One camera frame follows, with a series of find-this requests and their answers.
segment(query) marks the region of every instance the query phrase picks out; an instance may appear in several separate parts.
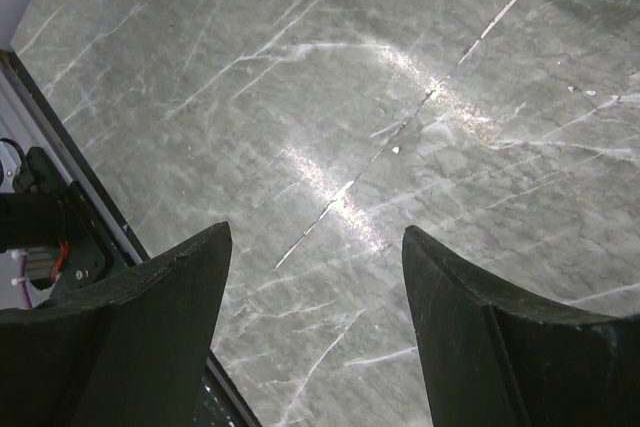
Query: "gray marble tile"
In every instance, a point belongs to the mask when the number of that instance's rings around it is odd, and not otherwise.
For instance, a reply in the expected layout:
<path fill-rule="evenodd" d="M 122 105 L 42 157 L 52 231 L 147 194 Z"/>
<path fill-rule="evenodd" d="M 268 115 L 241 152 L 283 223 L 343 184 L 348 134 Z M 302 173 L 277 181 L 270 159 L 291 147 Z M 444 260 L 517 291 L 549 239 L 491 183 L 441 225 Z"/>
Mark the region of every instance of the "gray marble tile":
<path fill-rule="evenodd" d="M 639 18 L 637 0 L 34 0 L 15 47 L 151 253 L 231 221 L 213 345 L 265 425 L 423 426 L 405 226 L 633 310 L 615 293 L 638 282 Z"/>

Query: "red wire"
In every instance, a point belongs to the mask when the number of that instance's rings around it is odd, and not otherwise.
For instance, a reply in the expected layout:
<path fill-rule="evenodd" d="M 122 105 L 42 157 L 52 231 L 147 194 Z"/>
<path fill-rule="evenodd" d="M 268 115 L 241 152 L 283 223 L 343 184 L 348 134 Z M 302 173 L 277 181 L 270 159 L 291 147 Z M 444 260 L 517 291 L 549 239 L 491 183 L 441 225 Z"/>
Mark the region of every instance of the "red wire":
<path fill-rule="evenodd" d="M 60 255 L 58 256 L 58 260 L 56 260 L 55 265 L 53 266 L 53 269 L 51 269 L 51 282 L 53 282 L 54 284 L 56 283 L 56 281 L 58 280 L 58 272 L 60 271 L 60 267 L 62 267 L 62 264 L 64 262 L 64 259 L 67 258 L 67 256 L 69 255 L 69 242 L 68 241 L 64 241 L 64 242 L 58 242 L 60 244 Z"/>

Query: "black plastic part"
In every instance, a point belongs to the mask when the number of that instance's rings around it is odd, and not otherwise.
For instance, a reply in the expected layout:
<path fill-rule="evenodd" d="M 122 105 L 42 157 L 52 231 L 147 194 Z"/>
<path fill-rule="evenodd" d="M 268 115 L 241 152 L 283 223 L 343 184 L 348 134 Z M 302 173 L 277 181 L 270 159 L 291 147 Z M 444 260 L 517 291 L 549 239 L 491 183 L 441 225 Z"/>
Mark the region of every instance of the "black plastic part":
<path fill-rule="evenodd" d="M 55 245 L 64 219 L 64 204 L 52 194 L 0 194 L 0 253 Z"/>
<path fill-rule="evenodd" d="M 230 258 L 218 224 L 86 289 L 0 311 L 0 425 L 192 425 Z"/>
<path fill-rule="evenodd" d="M 25 216 L 24 221 L 49 226 L 55 229 L 58 235 L 47 239 L 47 243 L 18 244 L 12 248 L 57 246 L 60 241 L 69 242 L 69 255 L 63 264 L 52 297 L 86 287 L 133 265 L 118 248 L 79 183 L 72 182 L 67 185 L 46 152 L 39 147 L 33 147 L 27 152 L 25 163 L 29 168 L 21 167 L 20 174 L 13 181 L 14 190 L 31 192 L 20 194 L 25 198 L 45 195 L 54 198 L 57 202 L 58 217 L 49 218 L 45 209 L 36 209 L 28 217 Z M 31 178 L 35 179 L 35 185 L 32 185 Z"/>
<path fill-rule="evenodd" d="M 535 295 L 417 227 L 402 262 L 435 427 L 639 425 L 640 317 Z"/>

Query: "marble floor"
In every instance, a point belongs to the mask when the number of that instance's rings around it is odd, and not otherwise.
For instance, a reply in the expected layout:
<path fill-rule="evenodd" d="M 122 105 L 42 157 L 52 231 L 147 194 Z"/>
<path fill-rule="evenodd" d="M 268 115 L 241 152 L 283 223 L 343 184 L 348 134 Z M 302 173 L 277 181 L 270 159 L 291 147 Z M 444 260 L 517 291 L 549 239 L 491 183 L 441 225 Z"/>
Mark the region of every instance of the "marble floor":
<path fill-rule="evenodd" d="M 640 311 L 640 0 L 34 0 L 14 47 L 150 253 L 229 220 L 213 347 L 268 426 L 424 426 L 417 224 Z"/>

